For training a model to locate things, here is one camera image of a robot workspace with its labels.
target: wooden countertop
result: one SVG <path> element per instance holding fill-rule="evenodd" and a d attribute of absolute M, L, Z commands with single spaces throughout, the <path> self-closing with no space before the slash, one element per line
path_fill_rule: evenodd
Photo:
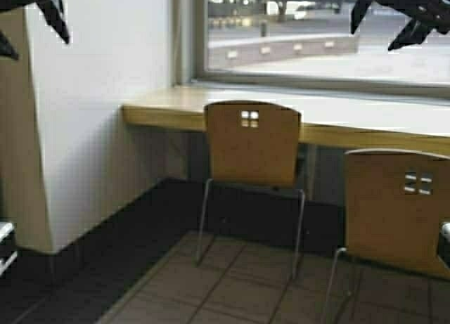
<path fill-rule="evenodd" d="M 204 131 L 217 101 L 267 101 L 302 113 L 299 142 L 340 148 L 402 148 L 450 155 L 450 106 L 182 86 L 123 105 L 129 124 Z"/>

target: chair back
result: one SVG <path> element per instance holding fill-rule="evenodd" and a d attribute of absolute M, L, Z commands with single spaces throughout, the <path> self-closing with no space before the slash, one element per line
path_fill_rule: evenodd
<path fill-rule="evenodd" d="M 450 220 L 450 158 L 393 149 L 345 157 L 350 254 L 410 271 L 450 278 L 437 256 Z"/>
<path fill-rule="evenodd" d="M 255 101 L 205 107 L 211 177 L 258 186 L 293 187 L 301 115 Z"/>

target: low wall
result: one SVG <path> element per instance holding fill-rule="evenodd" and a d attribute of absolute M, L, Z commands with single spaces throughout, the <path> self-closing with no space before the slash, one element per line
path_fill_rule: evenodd
<path fill-rule="evenodd" d="M 228 69 L 308 56 L 357 53 L 359 37 L 347 34 L 303 34 L 211 41 L 209 68 Z"/>

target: window frame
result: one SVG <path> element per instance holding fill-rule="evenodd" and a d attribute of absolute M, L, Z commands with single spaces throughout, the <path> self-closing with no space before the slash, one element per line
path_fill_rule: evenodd
<path fill-rule="evenodd" d="M 367 81 L 325 77 L 255 74 L 207 69 L 207 0 L 195 0 L 195 65 L 194 78 L 204 82 L 222 82 L 255 86 L 277 86 L 290 89 L 316 89 L 339 92 L 375 93 L 394 96 L 419 96 L 450 99 L 449 85 L 414 84 L 408 82 Z"/>

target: tiled floor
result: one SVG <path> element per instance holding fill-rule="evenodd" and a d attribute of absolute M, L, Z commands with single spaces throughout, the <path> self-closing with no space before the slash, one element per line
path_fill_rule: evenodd
<path fill-rule="evenodd" d="M 305 255 L 297 280 L 289 281 L 291 252 L 219 237 L 197 267 L 195 239 L 188 233 L 99 324 L 319 322 L 331 260 Z M 350 272 L 341 261 L 328 323 L 450 323 L 450 283 L 359 266 L 349 299 Z"/>

